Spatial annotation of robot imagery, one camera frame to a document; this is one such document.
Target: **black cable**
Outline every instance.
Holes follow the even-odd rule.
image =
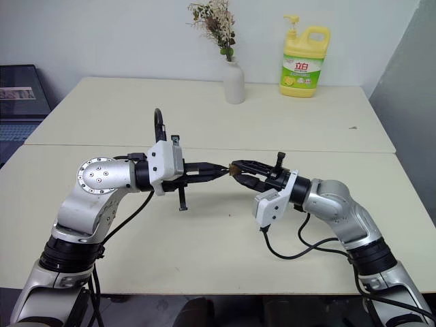
[[[297,233],[297,234],[298,234],[298,238],[300,239],[301,243],[304,244],[304,245],[306,245],[307,247],[311,247],[312,244],[306,242],[306,241],[303,239],[301,233],[302,233],[303,228],[306,227],[306,225],[307,225],[307,223],[309,222],[310,218],[311,218],[311,214],[310,214],[310,213],[307,213],[306,220],[301,224],[300,228],[298,229],[298,233]],[[323,252],[338,253],[338,254],[344,255],[345,257],[348,258],[348,254],[347,254],[346,252],[344,252],[344,251],[341,251],[341,250],[326,249],[326,248],[324,248],[324,247],[316,247],[315,250],[323,251]]]
[[[337,240],[336,238],[326,238],[325,240],[321,240],[320,242],[316,242],[314,245],[311,245],[310,247],[308,247],[304,251],[301,251],[300,253],[297,253],[296,255],[281,255],[280,253],[277,253],[276,251],[274,251],[274,249],[271,247],[270,241],[268,239],[268,232],[267,232],[267,230],[262,230],[262,233],[264,234],[266,246],[271,251],[271,253],[274,254],[276,257],[279,257],[279,258],[285,259],[285,260],[293,260],[293,259],[299,258],[302,255],[312,251],[313,249],[316,249],[321,244],[324,244],[324,243],[327,243],[327,242],[331,242],[332,240]]]
[[[415,311],[416,313],[420,313],[421,315],[425,315],[426,317],[428,317],[428,318],[432,319],[434,322],[436,322],[436,317],[434,315],[432,315],[431,313],[429,313],[428,311],[425,311],[424,309],[414,307],[413,305],[407,305],[405,303],[398,302],[395,300],[390,300],[389,298],[382,298],[380,296],[376,296],[374,294],[364,292],[360,286],[360,283],[359,283],[358,271],[357,271],[356,267],[354,267],[354,266],[353,266],[353,269],[354,269],[354,281],[356,283],[357,290],[359,291],[360,295],[362,295],[364,298],[368,298],[370,300],[377,301],[377,302],[386,303],[387,305],[394,305],[396,307],[400,307],[400,308],[407,309],[410,311]]]
[[[95,314],[95,317],[97,318],[98,326],[104,327],[102,315],[101,315],[100,310],[98,309],[98,306],[97,306],[97,297],[96,297],[95,292],[94,292],[94,285],[93,285],[92,277],[89,277],[89,279],[88,279],[88,288],[89,288],[89,291],[91,293],[91,302],[93,304],[94,314]]]
[[[93,269],[93,278],[94,278],[94,282],[95,282],[95,302],[96,302],[97,309],[94,308],[94,312],[93,312],[91,319],[89,320],[88,327],[92,327],[92,325],[94,324],[95,318],[97,317],[97,312],[98,312],[98,314],[101,315],[101,313],[100,313],[100,300],[102,298],[102,294],[100,292],[100,282],[98,279],[97,268],[96,268],[95,264],[94,264],[94,269]]]
[[[132,213],[130,215],[130,217],[128,217],[126,220],[124,220],[122,223],[120,223],[113,231],[111,231],[111,233],[109,233],[103,240],[103,242],[101,243],[102,246],[109,240],[109,238],[111,238],[112,236],[115,235],[115,233],[117,233],[121,228],[123,228],[129,221],[131,221],[138,213],[141,212],[141,210],[150,202],[151,198],[153,197],[153,194],[155,192],[151,191],[149,196],[147,197],[147,199],[145,199],[144,203],[141,204],[141,206],[136,209],[136,211],[134,213]]]
[[[306,216],[305,221],[302,223],[302,225],[298,229],[298,238],[300,239],[300,241],[304,245],[306,245],[308,247],[311,247],[312,245],[310,243],[306,242],[303,239],[303,237],[301,235],[301,232],[302,232],[303,228],[309,222],[310,217],[311,217],[311,215],[310,215],[310,213],[308,213],[307,216]],[[341,255],[344,255],[344,256],[348,257],[348,254],[346,252],[344,252],[344,251],[339,251],[339,250],[334,250],[334,249],[325,249],[325,248],[319,248],[319,247],[316,247],[315,250],[325,251],[325,252],[332,252],[332,253],[338,253],[338,254],[341,254]],[[424,315],[424,316],[432,319],[434,322],[436,322],[436,317],[434,315],[432,315],[431,313],[429,313],[428,311],[425,311],[424,309],[417,308],[417,307],[414,307],[412,305],[407,305],[405,303],[401,303],[401,302],[398,302],[398,301],[395,301],[395,300],[390,300],[388,298],[382,298],[380,296],[376,296],[376,295],[364,292],[362,290],[361,286],[360,286],[360,283],[359,283],[358,271],[357,271],[356,267],[354,267],[354,266],[353,266],[353,269],[354,269],[354,282],[356,283],[357,290],[359,291],[360,295],[363,296],[364,298],[368,298],[368,299],[373,300],[373,301],[378,301],[378,302],[386,303],[388,305],[394,305],[396,307],[400,307],[400,308],[407,309],[407,310],[410,310],[410,311],[414,311],[414,312],[420,313],[421,315]]]
[[[124,159],[124,156],[114,157],[114,159]],[[138,213],[141,212],[141,210],[150,202],[151,198],[153,197],[153,194],[154,194],[154,191],[151,191],[149,196],[145,199],[144,203],[142,203],[141,206],[138,209],[136,209],[136,211],[134,213],[132,213],[126,220],[124,220],[122,223],[120,223],[113,231],[111,231],[111,233],[109,233],[103,239],[103,242],[100,243],[102,248],[103,248],[103,245],[112,236],[114,236],[121,228],[123,228],[127,223],[129,223],[129,221],[131,221]],[[94,282],[95,282],[95,292],[94,292],[94,287],[93,287],[93,282],[92,282],[93,278],[94,278]],[[96,268],[95,264],[94,264],[92,277],[89,277],[89,280],[88,280],[88,287],[89,287],[89,291],[91,292],[91,302],[92,302],[93,308],[94,308],[94,312],[93,312],[91,319],[89,320],[88,327],[92,327],[95,319],[97,319],[99,327],[104,327],[102,315],[101,315],[100,310],[99,310],[100,300],[101,300],[102,294],[100,292],[100,282],[98,279],[97,268]]]

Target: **bottle handle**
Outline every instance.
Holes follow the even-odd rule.
[[[324,40],[322,41],[317,41],[314,39],[311,39],[310,36],[312,33],[319,33],[324,35]],[[305,31],[305,37],[307,39],[307,41],[311,41],[311,42],[322,42],[325,43],[326,46],[328,45],[329,41],[330,41],[330,29],[328,29],[327,27],[324,26],[310,26],[306,31]]]

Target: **keyboard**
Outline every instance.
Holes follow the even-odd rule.
[[[38,125],[0,125],[0,141],[25,141]]]

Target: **gray wall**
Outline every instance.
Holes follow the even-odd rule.
[[[421,0],[370,102],[436,224],[435,0]]]

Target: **robotic arm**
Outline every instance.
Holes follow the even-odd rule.
[[[261,229],[282,218],[287,203],[291,202],[297,210],[315,215],[332,228],[368,296],[430,313],[425,299],[393,256],[370,214],[352,199],[347,186],[339,181],[303,178],[297,170],[281,167],[284,157],[284,153],[279,153],[274,167],[247,160],[233,161],[230,165],[230,174],[240,184],[261,192],[253,205]],[[266,180],[260,181],[253,176],[256,174],[265,176]],[[410,309],[368,298],[365,304],[376,326],[418,326],[418,323],[434,326],[427,316]]]
[[[96,157],[79,167],[76,184],[62,203],[50,239],[14,307],[12,326],[80,325],[89,297],[83,285],[104,252],[105,237],[125,195],[149,191],[163,196],[178,190],[179,210],[187,210],[184,188],[188,184],[228,173],[226,167],[212,163],[185,163],[179,137],[166,140],[159,109],[155,133],[157,143],[147,156]]]

